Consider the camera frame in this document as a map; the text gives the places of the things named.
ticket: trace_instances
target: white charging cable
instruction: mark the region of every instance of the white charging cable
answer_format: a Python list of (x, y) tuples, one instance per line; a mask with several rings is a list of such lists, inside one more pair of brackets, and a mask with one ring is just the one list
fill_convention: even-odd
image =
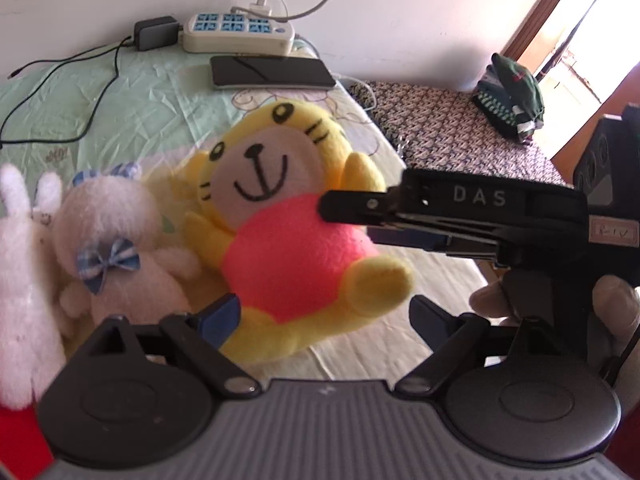
[(257, 12), (256, 10), (246, 9), (245, 7), (231, 7), (231, 13), (247, 12), (248, 14), (252, 14), (254, 16), (257, 16), (258, 18), (269, 18), (276, 22), (286, 23), (286, 22), (290, 22), (291, 20), (297, 20), (299, 18), (304, 18), (305, 16), (313, 14), (314, 12), (316, 12), (316, 10), (323, 7), (324, 4), (327, 3), (328, 1), (329, 0), (322, 0), (315, 7), (311, 7), (311, 9), (306, 10), (305, 12), (300, 12), (299, 14), (294, 14), (293, 16), (289, 16), (288, 13), (287, 13), (287, 16), (270, 16), (268, 14)]
[(372, 104), (371, 104), (371, 106), (363, 108), (363, 110), (365, 112), (370, 112), (373, 109), (375, 109), (376, 106), (378, 106), (378, 100), (376, 99), (376, 93), (373, 91), (373, 88), (371, 88), (371, 86), (368, 83), (365, 83), (363, 80), (358, 79), (357, 77), (351, 77), (350, 75), (342, 75), (342, 74), (337, 74), (337, 73), (334, 73), (334, 72), (331, 72), (331, 75), (334, 77), (334, 79), (347, 79), (349, 81), (354, 81), (354, 82), (356, 82), (358, 84), (361, 84), (362, 86), (364, 86), (364, 88), (366, 88), (369, 91), (369, 95), (371, 95)]

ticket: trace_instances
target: smartphone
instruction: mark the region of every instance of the smartphone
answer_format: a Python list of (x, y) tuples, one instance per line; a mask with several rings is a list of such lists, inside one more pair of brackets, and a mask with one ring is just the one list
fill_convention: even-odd
[(213, 56), (214, 88), (330, 89), (335, 79), (319, 59), (281, 56)]

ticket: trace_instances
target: white plush bunny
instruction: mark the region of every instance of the white plush bunny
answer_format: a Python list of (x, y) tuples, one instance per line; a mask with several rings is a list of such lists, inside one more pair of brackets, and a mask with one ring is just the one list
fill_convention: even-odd
[(60, 330), (68, 320), (55, 303), (59, 268), (49, 228), (60, 208), (55, 173), (38, 181), (34, 207), (20, 171), (0, 168), (0, 405), (21, 410), (38, 401), (65, 365)]
[(200, 263), (187, 248), (158, 248), (162, 216), (151, 192), (136, 181), (140, 168), (121, 164), (108, 175), (76, 175), (53, 225), (60, 265), (76, 281), (60, 305), (72, 318), (91, 312), (99, 324), (123, 314), (134, 324), (157, 323), (190, 311), (174, 276), (196, 278)]

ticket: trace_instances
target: blue bow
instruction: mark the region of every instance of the blue bow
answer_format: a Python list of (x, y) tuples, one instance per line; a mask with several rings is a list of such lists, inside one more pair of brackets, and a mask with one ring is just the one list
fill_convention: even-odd
[[(129, 180), (137, 180), (140, 176), (140, 173), (142, 173), (142, 168), (137, 162), (118, 164), (109, 172), (109, 174), (112, 176), (122, 176), (124, 178), (128, 178)], [(100, 173), (95, 170), (84, 170), (76, 174), (71, 183), (73, 187), (78, 187), (86, 180), (91, 180), (92, 178), (96, 178), (98, 176), (100, 176)]]
[(76, 258), (76, 269), (80, 278), (89, 291), (96, 296), (102, 291), (107, 270), (111, 267), (125, 270), (140, 268), (140, 256), (131, 240), (118, 238), (110, 248), (90, 247), (81, 251)]

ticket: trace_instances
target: plush toy eye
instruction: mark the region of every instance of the plush toy eye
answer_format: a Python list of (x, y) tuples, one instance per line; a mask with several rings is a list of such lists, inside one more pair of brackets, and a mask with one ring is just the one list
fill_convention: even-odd
[(211, 150), (211, 152), (209, 153), (209, 160), (211, 162), (215, 162), (222, 156), (223, 153), (225, 153), (225, 143), (219, 142), (213, 147), (213, 150)]
[(295, 106), (291, 103), (282, 103), (276, 106), (271, 112), (273, 122), (276, 124), (282, 124), (293, 115)]

